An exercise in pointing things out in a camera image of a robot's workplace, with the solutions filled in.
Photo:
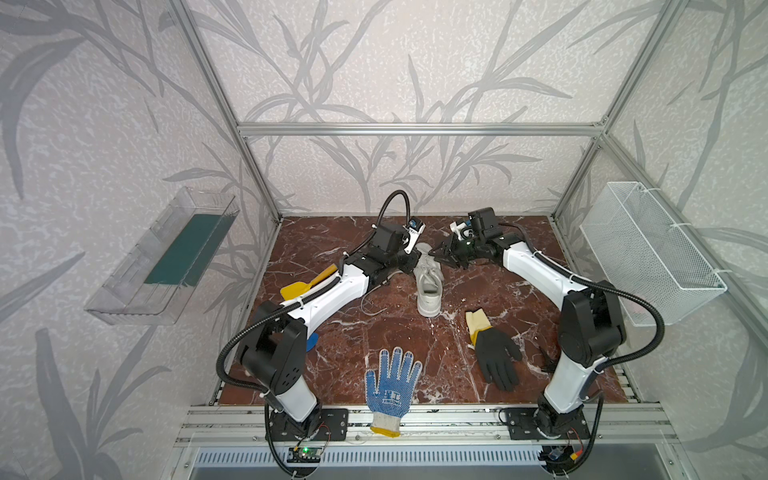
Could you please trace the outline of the white leather sneaker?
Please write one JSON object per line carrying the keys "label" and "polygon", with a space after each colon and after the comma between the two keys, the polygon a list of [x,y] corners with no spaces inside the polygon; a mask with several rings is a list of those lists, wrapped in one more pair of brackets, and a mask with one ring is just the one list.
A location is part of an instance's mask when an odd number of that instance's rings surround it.
{"label": "white leather sneaker", "polygon": [[444,275],[441,264],[430,254],[431,247],[427,243],[417,243],[415,249],[420,253],[413,271],[417,286],[417,309],[422,316],[434,318],[442,308]]}

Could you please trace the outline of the grey-white shoelace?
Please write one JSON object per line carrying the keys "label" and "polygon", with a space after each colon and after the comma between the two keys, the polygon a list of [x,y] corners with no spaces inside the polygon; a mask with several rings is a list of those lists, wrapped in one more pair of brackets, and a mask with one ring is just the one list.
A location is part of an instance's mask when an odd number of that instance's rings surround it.
{"label": "grey-white shoelace", "polygon": [[384,314],[388,310],[392,312],[403,312],[408,309],[406,303],[412,300],[412,313],[417,309],[417,286],[415,281],[415,291],[408,294],[405,292],[405,284],[399,280],[395,281],[395,291],[389,293],[371,292],[365,294],[360,301],[359,311],[367,317],[376,317]]}

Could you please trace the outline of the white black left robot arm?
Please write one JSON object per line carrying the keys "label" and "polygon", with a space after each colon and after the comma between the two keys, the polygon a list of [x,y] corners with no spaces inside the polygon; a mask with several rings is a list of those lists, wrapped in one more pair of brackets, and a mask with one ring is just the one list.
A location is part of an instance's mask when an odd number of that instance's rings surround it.
{"label": "white black left robot arm", "polygon": [[416,244],[424,229],[416,217],[404,225],[383,223],[372,230],[366,245],[345,255],[319,284],[280,304],[259,306],[252,323],[220,351],[216,360],[219,379],[259,392],[268,406],[296,423],[315,418],[320,404],[304,379],[309,337],[391,274],[411,273],[421,256]]}

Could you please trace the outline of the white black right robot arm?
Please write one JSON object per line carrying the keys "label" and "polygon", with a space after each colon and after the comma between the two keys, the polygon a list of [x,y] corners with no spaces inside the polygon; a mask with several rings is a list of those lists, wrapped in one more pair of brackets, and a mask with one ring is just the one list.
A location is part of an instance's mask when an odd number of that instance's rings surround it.
{"label": "white black right robot arm", "polygon": [[[523,226],[499,220],[492,208],[472,211],[467,220],[453,223],[449,237],[430,253],[451,268],[466,269],[475,260],[488,260],[526,280],[559,309],[560,356],[538,406],[540,413],[550,417],[580,410],[602,372],[649,355],[664,338],[663,316],[649,301],[563,267],[534,246]],[[651,315],[655,333],[638,350],[618,355],[618,347],[627,339],[621,310],[624,300]]]}

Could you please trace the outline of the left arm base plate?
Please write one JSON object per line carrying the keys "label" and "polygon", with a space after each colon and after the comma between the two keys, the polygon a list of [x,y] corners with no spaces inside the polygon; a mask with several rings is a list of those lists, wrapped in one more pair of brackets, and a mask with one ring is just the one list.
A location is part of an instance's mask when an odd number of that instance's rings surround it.
{"label": "left arm base plate", "polygon": [[270,411],[266,422],[273,441],[344,441],[349,426],[349,410],[345,408],[320,408],[299,422],[287,413]]}

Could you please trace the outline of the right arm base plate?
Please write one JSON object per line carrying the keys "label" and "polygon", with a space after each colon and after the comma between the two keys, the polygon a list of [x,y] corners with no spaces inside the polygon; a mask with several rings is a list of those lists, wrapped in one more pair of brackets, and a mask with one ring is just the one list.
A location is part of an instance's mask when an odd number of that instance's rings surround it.
{"label": "right arm base plate", "polygon": [[568,440],[591,438],[590,427],[579,408],[567,414],[534,407],[510,407],[498,412],[511,440]]}

